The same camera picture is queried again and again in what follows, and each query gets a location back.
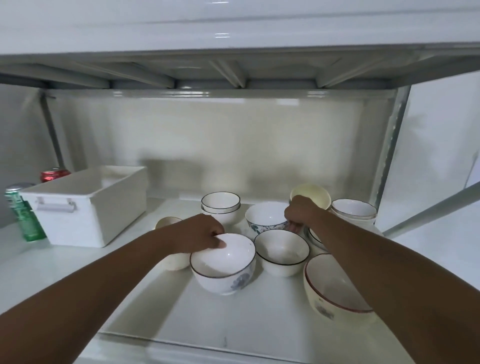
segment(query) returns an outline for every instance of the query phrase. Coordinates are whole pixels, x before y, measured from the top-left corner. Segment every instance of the hand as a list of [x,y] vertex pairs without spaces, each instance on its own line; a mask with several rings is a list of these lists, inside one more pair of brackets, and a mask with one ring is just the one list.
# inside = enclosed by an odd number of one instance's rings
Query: hand
[[215,218],[199,214],[152,230],[148,234],[152,239],[167,242],[171,254],[176,254],[195,253],[207,248],[223,248],[225,243],[215,236],[224,232],[222,224]]
[[318,213],[320,208],[308,197],[293,196],[290,205],[285,209],[285,218],[289,221],[288,229],[300,232],[303,225],[308,225],[310,219]]

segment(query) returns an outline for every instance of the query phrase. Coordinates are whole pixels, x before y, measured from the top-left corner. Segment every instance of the red can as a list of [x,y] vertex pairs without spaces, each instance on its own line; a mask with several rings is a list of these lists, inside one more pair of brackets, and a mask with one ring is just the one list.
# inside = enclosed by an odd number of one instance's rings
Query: red can
[[57,178],[68,176],[69,174],[71,173],[67,170],[62,170],[59,167],[54,167],[50,170],[43,171],[40,174],[40,181],[42,183],[53,181],[53,180],[56,180]]

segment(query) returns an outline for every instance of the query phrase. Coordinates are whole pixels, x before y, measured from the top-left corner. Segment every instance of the green can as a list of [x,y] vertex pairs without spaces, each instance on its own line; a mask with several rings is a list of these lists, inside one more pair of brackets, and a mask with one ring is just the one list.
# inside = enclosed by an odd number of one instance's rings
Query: green can
[[17,217],[20,230],[27,242],[34,242],[47,237],[29,203],[24,201],[19,193],[22,189],[32,186],[35,186],[35,183],[20,182],[8,186],[5,190],[5,197]]

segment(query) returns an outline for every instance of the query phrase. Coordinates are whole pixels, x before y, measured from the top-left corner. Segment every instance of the cream bowl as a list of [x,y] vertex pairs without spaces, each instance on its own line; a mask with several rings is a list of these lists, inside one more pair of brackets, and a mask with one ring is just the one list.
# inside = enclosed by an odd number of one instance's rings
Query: cream bowl
[[214,214],[225,214],[240,207],[240,196],[233,192],[212,192],[202,197],[202,209]]
[[341,198],[332,202],[332,210],[341,217],[354,220],[368,220],[375,222],[377,209],[372,205],[349,198]]
[[205,249],[190,256],[198,283],[207,291],[227,295],[245,287],[255,271],[255,245],[239,234],[221,234],[225,248]]
[[290,192],[290,201],[298,194],[310,198],[318,207],[324,210],[327,210],[332,203],[332,198],[328,191],[316,184],[304,183],[298,185]]
[[249,207],[245,219],[248,226],[257,234],[267,230],[285,229],[288,225],[285,218],[287,207],[288,204],[285,202],[261,202]]
[[315,248],[317,248],[316,249],[317,254],[328,252],[327,248],[325,248],[325,245],[322,244],[317,234],[315,234],[315,232],[312,229],[306,228],[305,235],[307,235],[307,239],[312,243],[312,245],[315,246]]
[[303,268],[310,246],[300,236],[287,230],[267,230],[253,241],[262,267],[278,277],[290,277]]
[[241,220],[240,216],[240,205],[238,205],[237,209],[231,212],[214,214],[212,212],[205,211],[202,206],[202,213],[205,215],[210,215],[215,218],[220,224],[222,225],[232,225]]
[[305,265],[303,285],[310,306],[325,321],[351,328],[367,326],[376,318],[331,254],[317,255]]
[[[164,226],[175,224],[181,221],[180,218],[175,218],[173,216],[168,216],[166,218],[160,219],[156,225],[155,229],[160,229]],[[189,253],[177,253],[171,254],[163,258],[160,263],[158,263],[165,270],[180,270],[188,267],[190,265],[190,254]]]

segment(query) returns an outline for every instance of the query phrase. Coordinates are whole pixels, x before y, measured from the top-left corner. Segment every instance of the white storage box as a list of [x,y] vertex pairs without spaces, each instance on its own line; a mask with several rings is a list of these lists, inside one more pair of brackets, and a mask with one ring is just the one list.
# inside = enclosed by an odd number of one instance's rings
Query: white storage box
[[146,210],[145,167],[99,166],[21,191],[52,244],[101,248]]

